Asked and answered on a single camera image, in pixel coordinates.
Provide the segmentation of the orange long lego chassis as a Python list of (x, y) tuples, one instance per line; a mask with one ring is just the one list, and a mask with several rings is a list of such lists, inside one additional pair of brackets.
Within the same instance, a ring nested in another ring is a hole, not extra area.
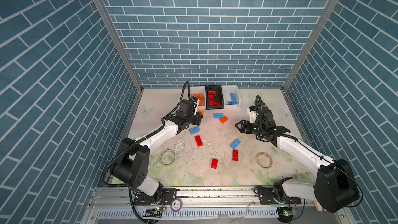
[(194, 93), (191, 96), (199, 100), (199, 106), (204, 106), (204, 95), (202, 93)]

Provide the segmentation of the red tall lego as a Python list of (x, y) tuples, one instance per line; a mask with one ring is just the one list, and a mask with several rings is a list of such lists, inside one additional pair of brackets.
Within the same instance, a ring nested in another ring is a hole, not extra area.
[(194, 138), (198, 147), (203, 146), (203, 141), (199, 135), (195, 136)]

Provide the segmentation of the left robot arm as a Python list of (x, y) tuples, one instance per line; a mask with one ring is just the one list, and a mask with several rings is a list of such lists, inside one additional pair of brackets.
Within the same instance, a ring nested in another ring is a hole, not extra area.
[(195, 96), (189, 100), (181, 100), (176, 113), (163, 117), (158, 128), (137, 139), (122, 140), (116, 156), (103, 171), (102, 185), (126, 187), (158, 201), (163, 186), (148, 175), (151, 152), (189, 128), (189, 125), (201, 124), (203, 115), (198, 113), (199, 102)]

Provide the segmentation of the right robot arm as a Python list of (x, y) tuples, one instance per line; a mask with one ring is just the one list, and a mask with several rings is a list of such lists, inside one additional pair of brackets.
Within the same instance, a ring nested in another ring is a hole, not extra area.
[(260, 98), (256, 100), (255, 105), (247, 108), (249, 120), (238, 122), (235, 125), (237, 129), (292, 155), (316, 177), (312, 183), (292, 177), (275, 182), (274, 199), (280, 203), (293, 198), (310, 200), (319, 203), (330, 213), (359, 205), (362, 190), (354, 179), (351, 165), (343, 159), (335, 160), (318, 152), (299, 140), (286, 127), (277, 125), (272, 111)]

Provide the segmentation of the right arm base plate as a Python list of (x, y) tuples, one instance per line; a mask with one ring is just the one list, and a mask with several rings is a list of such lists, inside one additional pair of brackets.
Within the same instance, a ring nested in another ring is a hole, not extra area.
[(287, 197), (280, 190), (275, 189), (275, 187), (272, 186), (256, 186), (254, 188), (254, 193), (258, 195), (261, 205), (270, 205), (270, 204), (299, 205), (302, 203), (300, 198)]

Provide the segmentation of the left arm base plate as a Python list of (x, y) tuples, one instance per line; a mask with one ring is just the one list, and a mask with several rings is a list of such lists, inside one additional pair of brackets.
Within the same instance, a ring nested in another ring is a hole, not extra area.
[(153, 196), (149, 196), (144, 192), (139, 193), (134, 197), (134, 205), (164, 205), (170, 206), (172, 201), (177, 198), (176, 188), (162, 188), (158, 189)]

